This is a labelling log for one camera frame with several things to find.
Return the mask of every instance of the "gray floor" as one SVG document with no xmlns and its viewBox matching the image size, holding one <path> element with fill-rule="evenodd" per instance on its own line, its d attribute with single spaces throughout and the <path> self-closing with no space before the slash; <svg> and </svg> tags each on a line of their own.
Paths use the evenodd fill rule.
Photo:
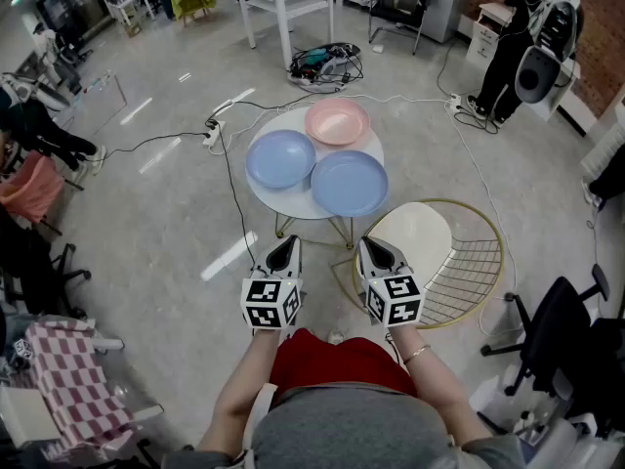
<svg viewBox="0 0 625 469">
<path fill-rule="evenodd" d="M 220 0 L 205 20 L 184 28 L 181 22 L 147 21 L 143 31 L 129 39 L 110 28 L 92 42 L 95 54 L 84 71 L 87 79 L 116 72 L 128 106 L 95 136 L 71 131 L 108 148 L 131 148 L 154 136 L 199 132 L 212 109 L 243 90 L 257 91 L 248 98 L 265 106 L 281 105 L 305 93 L 285 78 L 274 16 L 253 13 L 258 31 L 257 48 L 251 50 L 244 35 L 239 7 Z M 347 8 L 341 38 L 363 48 L 364 79 L 346 94 L 367 94 L 379 99 L 402 94 L 412 99 L 439 99 L 437 75 L 446 46 L 422 37 L 416 57 L 412 43 L 381 33 L 382 55 L 366 41 L 366 15 Z M 326 40 L 323 12 L 295 20 L 292 45 L 310 48 Z M 458 43 L 441 78 L 453 92 L 477 89 L 481 73 L 464 62 L 466 47 Z M 191 78 L 180 82 L 186 73 Z M 152 98 L 131 121 L 120 120 Z M 355 221 L 361 234 L 385 211 L 408 201 L 446 197 L 470 203 L 493 221 L 495 214 L 478 172 L 440 104 L 386 105 L 360 100 L 369 111 L 372 126 L 385 151 L 391 190 L 383 208 Z M 104 104 L 99 116 L 106 120 L 115 106 Z M 254 107 L 233 107 L 221 116 L 226 133 L 249 126 L 260 114 Z M 271 119 L 269 113 L 264 120 Z M 247 186 L 244 158 L 257 127 L 235 139 L 230 154 L 234 186 L 245 214 L 248 231 L 254 231 L 259 251 L 273 240 L 272 212 Z M 549 122 L 521 107 L 497 135 L 461 126 L 467 144 L 488 182 L 510 246 L 517 261 L 517 292 L 533 312 L 550 284 L 565 275 L 578 289 L 591 283 L 594 263 L 593 234 L 587 227 L 591 209 L 583 199 L 579 161 L 590 148 L 558 115 Z M 85 191 L 68 196 L 58 218 L 63 237 L 56 242 L 76 243 L 73 266 L 87 267 L 93 279 L 72 291 L 98 321 L 99 329 L 122 338 L 126 361 L 134 380 L 165 408 L 157 423 L 162 443 L 176 447 L 196 443 L 206 429 L 220 388 L 250 340 L 250 330 L 238 306 L 242 278 L 249 261 L 241 255 L 209 281 L 200 273 L 242 236 L 229 187 L 226 162 L 201 145 L 201 137 L 188 136 L 144 173 L 140 169 L 170 141 L 157 141 L 132 153 L 109 159 L 97 177 L 89 176 Z M 599 260 L 612 287 L 602 303 L 603 313 L 615 315 L 623 286 L 623 230 L 619 211 L 610 204 L 598 224 Z M 293 233 L 334 239 L 325 223 L 298 223 Z M 367 336 L 385 346 L 384 331 L 371 327 L 368 318 L 341 293 L 328 266 L 348 258 L 346 251 L 306 245 L 304 276 L 309 292 L 298 324 L 323 337 L 333 327 L 348 336 Z M 497 295 L 513 288 L 510 257 L 497 287 Z M 488 303 L 483 315 L 490 331 L 518 324 L 516 311 L 501 300 Z M 510 342 L 519 335 L 488 339 L 478 327 L 478 315 L 446 328 L 425 332 L 439 355 L 462 378 L 474 405 L 500 402 L 499 420 L 513 419 L 527 406 L 529 388 L 515 402 L 500 393 L 504 375 L 514 372 L 514 355 L 484 359 L 484 342 Z"/>
</svg>

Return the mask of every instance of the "speaker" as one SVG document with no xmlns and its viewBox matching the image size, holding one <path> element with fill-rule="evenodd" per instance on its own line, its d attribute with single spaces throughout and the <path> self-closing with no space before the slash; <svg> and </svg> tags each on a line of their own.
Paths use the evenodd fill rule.
<svg viewBox="0 0 625 469">
<path fill-rule="evenodd" d="M 515 79 L 519 99 L 529 105 L 540 103 L 556 83 L 560 67 L 560 61 L 551 53 L 536 46 L 529 47 L 523 54 Z"/>
</svg>

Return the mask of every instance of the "red skirt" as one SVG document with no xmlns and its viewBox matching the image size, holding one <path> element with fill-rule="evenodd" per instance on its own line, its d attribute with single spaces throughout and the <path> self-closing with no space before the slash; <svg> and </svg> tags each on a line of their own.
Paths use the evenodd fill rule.
<svg viewBox="0 0 625 469">
<path fill-rule="evenodd" d="M 380 346 L 362 337 L 335 346 L 300 328 L 277 350 L 270 383 L 274 399 L 294 387 L 364 382 L 417 397 L 410 375 Z"/>
</svg>

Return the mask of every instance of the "red and white checkered cloth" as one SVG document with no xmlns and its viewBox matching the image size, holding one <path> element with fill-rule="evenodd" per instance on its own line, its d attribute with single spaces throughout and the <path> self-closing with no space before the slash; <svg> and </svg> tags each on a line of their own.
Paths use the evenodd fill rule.
<svg viewBox="0 0 625 469">
<path fill-rule="evenodd" d="M 106 378 L 94 361 L 94 322 L 39 321 L 26 331 L 33 359 L 27 376 L 16 384 L 37 387 L 62 433 L 43 449 L 59 460 L 73 448 L 99 448 L 126 436 L 132 414 L 106 388 Z"/>
</svg>

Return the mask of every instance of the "shoe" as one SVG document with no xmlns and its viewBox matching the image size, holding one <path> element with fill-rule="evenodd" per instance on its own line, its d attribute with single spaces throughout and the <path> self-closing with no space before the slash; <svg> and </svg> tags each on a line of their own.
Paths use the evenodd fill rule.
<svg viewBox="0 0 625 469">
<path fill-rule="evenodd" d="M 486 119 L 486 110 L 478 106 L 478 98 L 476 96 L 469 96 L 467 98 L 467 106 L 469 106 L 475 118 L 482 121 Z"/>
<path fill-rule="evenodd" d="M 102 170 L 102 166 L 104 165 L 104 158 L 106 157 L 106 146 L 101 145 L 98 148 L 98 152 L 90 157 L 91 161 L 91 172 L 93 175 L 98 175 L 98 172 Z"/>
<path fill-rule="evenodd" d="M 341 344 L 344 340 L 345 335 L 343 335 L 343 332 L 338 328 L 334 328 L 334 330 L 330 331 L 330 334 L 328 335 L 328 343 L 333 346 Z"/>
<path fill-rule="evenodd" d="M 595 208 L 599 208 L 603 200 L 590 191 L 589 185 L 590 183 L 582 177 L 582 191 L 584 192 L 586 203 L 593 205 Z"/>
<path fill-rule="evenodd" d="M 498 129 L 500 129 L 504 123 L 506 123 L 506 120 L 509 118 L 509 116 L 497 116 L 495 114 L 495 116 L 493 116 L 492 118 L 492 122 L 495 124 L 495 127 L 497 127 Z"/>
<path fill-rule="evenodd" d="M 74 184 L 80 184 L 87 175 L 87 165 L 85 163 L 79 163 L 77 170 L 74 170 L 69 176 L 69 180 Z"/>
</svg>

